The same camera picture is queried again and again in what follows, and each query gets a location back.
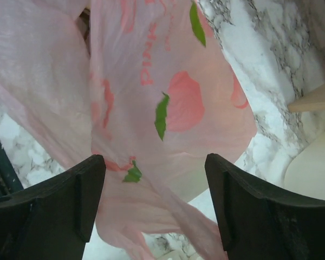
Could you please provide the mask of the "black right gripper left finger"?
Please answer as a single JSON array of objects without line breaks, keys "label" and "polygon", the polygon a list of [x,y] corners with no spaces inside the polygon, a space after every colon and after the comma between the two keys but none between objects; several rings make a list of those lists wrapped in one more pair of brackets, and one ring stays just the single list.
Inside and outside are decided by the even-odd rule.
[{"label": "black right gripper left finger", "polygon": [[105,179],[102,156],[0,197],[0,259],[82,259]]}]

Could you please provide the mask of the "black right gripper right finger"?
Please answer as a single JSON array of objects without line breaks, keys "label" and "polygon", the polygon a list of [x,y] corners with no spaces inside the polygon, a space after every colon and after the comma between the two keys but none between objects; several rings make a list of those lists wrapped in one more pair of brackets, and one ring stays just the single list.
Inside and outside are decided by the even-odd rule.
[{"label": "black right gripper right finger", "polygon": [[214,153],[205,172],[229,259],[325,260],[325,200],[280,188]]}]

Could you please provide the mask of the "pink plastic grocery bag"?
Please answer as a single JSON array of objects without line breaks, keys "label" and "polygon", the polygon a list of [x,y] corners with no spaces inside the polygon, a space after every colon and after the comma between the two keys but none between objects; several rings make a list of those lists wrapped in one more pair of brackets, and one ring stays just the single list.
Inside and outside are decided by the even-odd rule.
[{"label": "pink plastic grocery bag", "polygon": [[252,109],[193,1],[0,1],[0,100],[63,167],[103,156],[96,229],[131,259],[143,235],[185,235],[226,259],[217,224],[190,201],[204,163],[235,162],[257,132]]}]

